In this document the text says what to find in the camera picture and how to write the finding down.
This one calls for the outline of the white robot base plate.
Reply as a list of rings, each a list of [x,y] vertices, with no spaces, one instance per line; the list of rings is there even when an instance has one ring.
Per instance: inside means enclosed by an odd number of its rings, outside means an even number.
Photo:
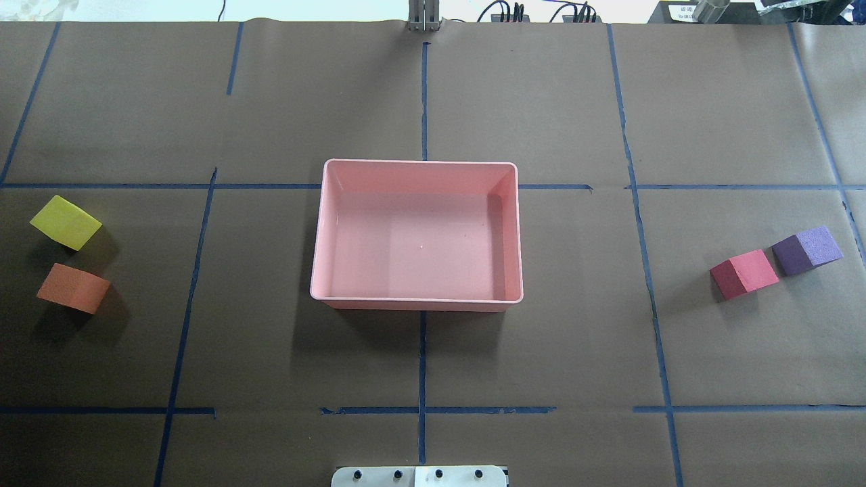
[[[331,486],[509,486],[498,465],[353,466],[338,468]]]

